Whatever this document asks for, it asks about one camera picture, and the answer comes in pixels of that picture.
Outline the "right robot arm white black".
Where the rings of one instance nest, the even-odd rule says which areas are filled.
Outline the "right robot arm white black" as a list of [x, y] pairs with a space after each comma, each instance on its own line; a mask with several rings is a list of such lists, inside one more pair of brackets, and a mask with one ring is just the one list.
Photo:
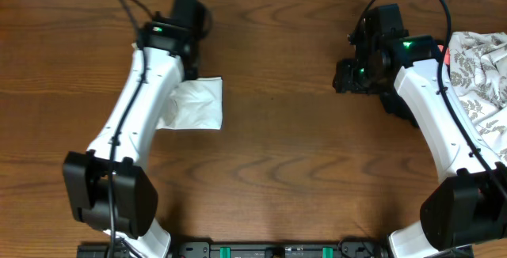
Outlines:
[[481, 139], [449, 82], [431, 36], [351, 36], [355, 55], [337, 63], [338, 93], [377, 94], [390, 114], [417, 125], [439, 185], [417, 222], [387, 239], [392, 257], [444, 257], [506, 237], [506, 167]]

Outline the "white t-shirt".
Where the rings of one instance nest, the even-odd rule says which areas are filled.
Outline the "white t-shirt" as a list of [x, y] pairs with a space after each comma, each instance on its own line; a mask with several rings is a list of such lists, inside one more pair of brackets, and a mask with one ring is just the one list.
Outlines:
[[155, 129], [219, 130], [223, 122], [223, 79], [185, 80], [181, 57], [148, 47], [146, 82], [128, 122]]

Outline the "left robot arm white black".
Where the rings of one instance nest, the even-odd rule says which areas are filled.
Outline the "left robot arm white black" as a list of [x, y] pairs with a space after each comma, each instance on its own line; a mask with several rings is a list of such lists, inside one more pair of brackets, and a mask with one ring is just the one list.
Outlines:
[[146, 175], [165, 99], [194, 79], [203, 25], [151, 21], [140, 30], [128, 80], [84, 153], [70, 152], [63, 177], [76, 221], [121, 239], [132, 256], [165, 257], [170, 235], [155, 218], [158, 193]]

